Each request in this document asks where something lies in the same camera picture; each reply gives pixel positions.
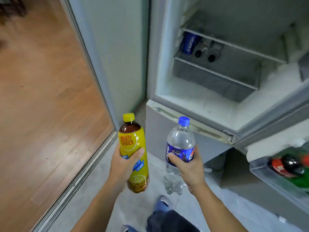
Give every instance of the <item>door shelf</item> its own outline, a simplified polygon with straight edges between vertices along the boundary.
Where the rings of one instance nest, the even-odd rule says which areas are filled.
[[[212,63],[207,57],[196,58],[194,52],[187,55],[179,51],[175,59],[253,90],[259,89],[260,61],[230,46],[225,45],[220,58]]]
[[[250,163],[250,171],[278,193],[309,214],[309,195],[306,194],[304,190],[296,187],[294,184],[284,179],[284,177],[271,170],[267,166],[267,160],[267,157],[263,157],[252,161]]]
[[[207,17],[202,11],[195,15],[182,26],[182,30],[220,42],[248,53],[258,55],[279,63],[287,63],[287,53],[284,38],[277,34],[268,34],[267,31],[246,32],[238,24],[219,21],[216,17]]]

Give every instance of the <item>refrigerator handle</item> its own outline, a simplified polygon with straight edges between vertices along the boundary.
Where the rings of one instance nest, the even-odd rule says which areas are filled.
[[[176,123],[178,123],[178,118],[177,116],[173,115],[172,113],[169,113],[168,111],[160,108],[160,107],[154,107],[153,108],[156,112],[158,112],[159,114],[161,114],[162,116],[168,118],[169,120],[173,120],[175,121]],[[190,128],[192,131],[194,132],[197,132],[203,136],[207,136],[207,137],[210,137],[212,139],[215,139],[215,140],[218,140],[220,142],[223,142],[223,143],[226,143],[225,139],[222,138],[220,135],[218,134],[215,134],[209,130],[206,130],[206,129],[203,129],[201,127],[198,127],[192,123],[190,123]]]

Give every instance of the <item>hand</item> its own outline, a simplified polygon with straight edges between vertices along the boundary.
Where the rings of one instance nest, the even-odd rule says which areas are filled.
[[[111,161],[108,181],[117,184],[118,189],[123,189],[126,181],[133,172],[136,162],[142,158],[145,148],[139,148],[128,160],[122,158],[120,154],[120,144],[117,145]]]
[[[182,179],[188,185],[188,189],[191,194],[195,195],[199,187],[207,186],[204,179],[204,168],[202,157],[198,151],[198,147],[195,146],[194,158],[190,162],[183,162],[178,156],[173,153],[168,154],[168,158],[173,164],[180,170]]]

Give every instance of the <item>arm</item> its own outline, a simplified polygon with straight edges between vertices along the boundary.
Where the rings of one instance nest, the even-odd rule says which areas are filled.
[[[106,230],[115,201],[129,179],[134,164],[144,152],[145,149],[140,148],[128,160],[125,160],[120,155],[118,144],[112,157],[107,181],[71,232],[104,232]]]
[[[197,147],[194,159],[189,163],[183,162],[172,153],[169,153],[168,157],[179,168],[189,191],[196,197],[211,232],[248,232],[207,186],[202,158]]]

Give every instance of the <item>iced lemon tea bottle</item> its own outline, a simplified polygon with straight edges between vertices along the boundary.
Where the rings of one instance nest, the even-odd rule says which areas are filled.
[[[143,157],[134,165],[133,172],[127,181],[129,189],[139,193],[145,191],[149,183],[145,133],[143,127],[135,122],[133,113],[124,114],[123,121],[125,123],[118,132],[122,158],[129,159],[139,148],[145,148]]]

